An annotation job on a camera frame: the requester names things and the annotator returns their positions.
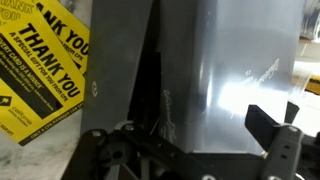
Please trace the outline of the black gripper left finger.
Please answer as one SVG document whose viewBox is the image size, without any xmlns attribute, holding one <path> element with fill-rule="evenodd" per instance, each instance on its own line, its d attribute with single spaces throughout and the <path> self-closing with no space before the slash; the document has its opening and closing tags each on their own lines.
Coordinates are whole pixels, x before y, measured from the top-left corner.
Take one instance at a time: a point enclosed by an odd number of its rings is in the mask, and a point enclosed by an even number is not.
<svg viewBox="0 0 320 180">
<path fill-rule="evenodd" d="M 133 124 L 83 133 L 61 180 L 120 180 L 115 168 L 135 180 L 214 180 L 210 166 Z"/>
</svg>

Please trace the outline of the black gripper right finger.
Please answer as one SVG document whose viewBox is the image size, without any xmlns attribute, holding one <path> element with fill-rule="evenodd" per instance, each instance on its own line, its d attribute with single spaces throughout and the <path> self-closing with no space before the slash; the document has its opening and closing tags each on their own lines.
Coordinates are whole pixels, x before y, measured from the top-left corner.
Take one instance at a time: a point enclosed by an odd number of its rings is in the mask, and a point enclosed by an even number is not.
<svg viewBox="0 0 320 180">
<path fill-rule="evenodd" d="M 267 153 L 261 180 L 320 180 L 319 135 L 280 124 L 257 105 L 249 105 L 245 127 Z"/>
</svg>

